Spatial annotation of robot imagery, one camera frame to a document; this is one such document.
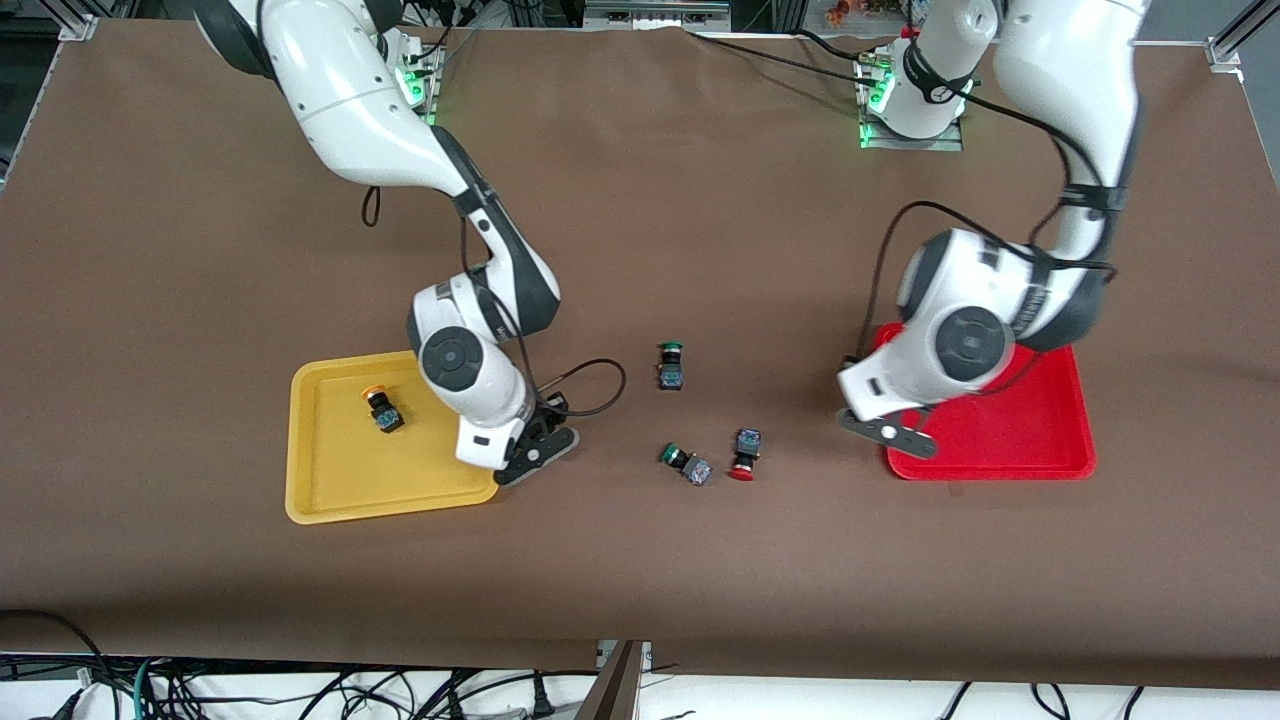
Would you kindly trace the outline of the yellow push button switch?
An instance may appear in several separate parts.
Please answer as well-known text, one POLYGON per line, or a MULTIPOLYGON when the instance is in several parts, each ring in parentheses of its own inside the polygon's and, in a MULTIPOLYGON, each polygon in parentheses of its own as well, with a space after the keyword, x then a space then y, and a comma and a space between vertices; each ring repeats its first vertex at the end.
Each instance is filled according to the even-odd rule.
POLYGON ((362 396, 380 432, 392 433, 404 425, 404 419, 398 407, 392 402, 385 387, 370 386, 362 392, 362 396))

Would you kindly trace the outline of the red push button switch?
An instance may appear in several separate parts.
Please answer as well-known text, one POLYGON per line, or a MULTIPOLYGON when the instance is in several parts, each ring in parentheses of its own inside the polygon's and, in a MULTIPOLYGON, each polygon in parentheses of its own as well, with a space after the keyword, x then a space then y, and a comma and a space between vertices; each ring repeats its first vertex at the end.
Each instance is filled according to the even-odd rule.
POLYGON ((735 480, 755 479, 755 464, 760 457, 762 433, 753 428, 740 428, 733 439, 733 459, 727 475, 735 480))

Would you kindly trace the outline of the yellow plastic tray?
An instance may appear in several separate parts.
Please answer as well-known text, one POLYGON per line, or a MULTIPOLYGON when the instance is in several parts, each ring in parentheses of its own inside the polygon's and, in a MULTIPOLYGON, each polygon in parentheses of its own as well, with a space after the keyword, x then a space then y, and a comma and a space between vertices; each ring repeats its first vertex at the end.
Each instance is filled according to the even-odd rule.
POLYGON ((410 351, 308 363, 291 383, 285 510, 308 525, 485 503, 499 487, 456 459, 457 434, 410 351), (378 429, 370 386, 387 388, 403 427, 378 429))

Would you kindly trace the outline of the brown wooden beam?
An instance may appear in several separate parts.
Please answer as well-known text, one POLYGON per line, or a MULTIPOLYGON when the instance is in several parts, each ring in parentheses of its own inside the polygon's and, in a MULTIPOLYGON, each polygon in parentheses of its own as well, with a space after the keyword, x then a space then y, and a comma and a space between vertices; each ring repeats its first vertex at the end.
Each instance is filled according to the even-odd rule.
POLYGON ((645 674, 641 673, 641 642, 620 641, 573 720, 637 720, 637 693, 645 674))

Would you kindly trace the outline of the brown table cover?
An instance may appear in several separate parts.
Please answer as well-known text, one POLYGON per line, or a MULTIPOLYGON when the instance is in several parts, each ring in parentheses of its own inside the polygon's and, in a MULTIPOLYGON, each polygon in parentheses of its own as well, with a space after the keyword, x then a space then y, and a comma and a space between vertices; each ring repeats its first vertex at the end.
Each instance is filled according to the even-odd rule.
POLYGON ((0 192, 0 609, 108 653, 586 667, 632 637, 682 673, 1280 687, 1280 192, 1235 79, 1135 68, 1076 346, 1096 471, 941 486, 837 425, 835 374, 893 213, 1023 238, 1061 182, 1041 132, 970 111, 961 152, 874 152, 836 81, 677 29, 480 33, 442 124, 559 277, 536 373, 614 357, 628 388, 486 503, 302 527, 291 378, 406 348, 458 218, 392 188, 365 228, 273 83, 191 22, 104 22, 0 192))

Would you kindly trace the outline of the red plastic tray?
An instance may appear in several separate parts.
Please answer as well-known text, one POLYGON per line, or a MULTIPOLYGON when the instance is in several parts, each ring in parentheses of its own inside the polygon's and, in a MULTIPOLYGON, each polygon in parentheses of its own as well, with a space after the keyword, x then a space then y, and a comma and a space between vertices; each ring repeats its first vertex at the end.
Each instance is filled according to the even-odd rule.
POLYGON ((940 405, 922 429, 938 445, 933 457, 883 452, 904 480, 1080 480, 1096 468, 1073 347, 1048 354, 1015 347, 987 395, 940 405))

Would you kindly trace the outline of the small metal bracket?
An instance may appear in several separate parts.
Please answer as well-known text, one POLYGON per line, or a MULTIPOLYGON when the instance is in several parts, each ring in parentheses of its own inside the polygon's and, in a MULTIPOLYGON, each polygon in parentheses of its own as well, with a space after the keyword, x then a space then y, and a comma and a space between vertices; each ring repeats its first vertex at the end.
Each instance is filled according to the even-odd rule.
MULTIPOLYGON (((620 641, 614 639, 602 639, 596 642, 595 648, 595 667, 602 671, 609 662, 613 652, 620 647, 620 641)), ((641 673, 652 673, 654 667, 652 643, 644 641, 640 643, 641 653, 641 673)))

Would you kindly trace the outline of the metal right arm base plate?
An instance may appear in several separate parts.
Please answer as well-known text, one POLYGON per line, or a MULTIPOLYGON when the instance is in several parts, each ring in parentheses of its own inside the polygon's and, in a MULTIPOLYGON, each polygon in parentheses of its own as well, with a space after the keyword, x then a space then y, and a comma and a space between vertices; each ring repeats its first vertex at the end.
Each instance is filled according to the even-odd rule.
POLYGON ((434 126, 447 47, 399 29, 389 31, 387 37, 389 61, 396 68, 404 100, 420 118, 434 126))

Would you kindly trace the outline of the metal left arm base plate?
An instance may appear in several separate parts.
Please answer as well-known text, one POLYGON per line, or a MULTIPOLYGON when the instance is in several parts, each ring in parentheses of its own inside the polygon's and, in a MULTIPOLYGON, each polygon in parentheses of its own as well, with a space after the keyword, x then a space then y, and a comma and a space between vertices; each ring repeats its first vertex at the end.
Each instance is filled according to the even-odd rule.
POLYGON ((910 150, 960 152, 963 150, 963 131, 960 115, 965 102, 960 101, 947 128, 929 138, 913 138, 891 129, 882 111, 886 109, 893 91, 901 86, 893 69, 888 47, 878 47, 870 53, 859 53, 852 60, 854 76, 869 79, 870 85, 856 91, 858 135, 861 149, 910 150))

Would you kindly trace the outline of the aluminium frame corner post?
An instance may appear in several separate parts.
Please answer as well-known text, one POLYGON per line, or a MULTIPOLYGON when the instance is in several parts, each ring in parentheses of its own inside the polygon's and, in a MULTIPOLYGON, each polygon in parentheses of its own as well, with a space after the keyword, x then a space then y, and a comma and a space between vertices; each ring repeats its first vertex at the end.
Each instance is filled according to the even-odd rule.
POLYGON ((1280 0, 1251 0, 1216 35, 1204 41, 1204 55, 1213 73, 1238 73, 1243 45, 1270 20, 1280 17, 1280 0))

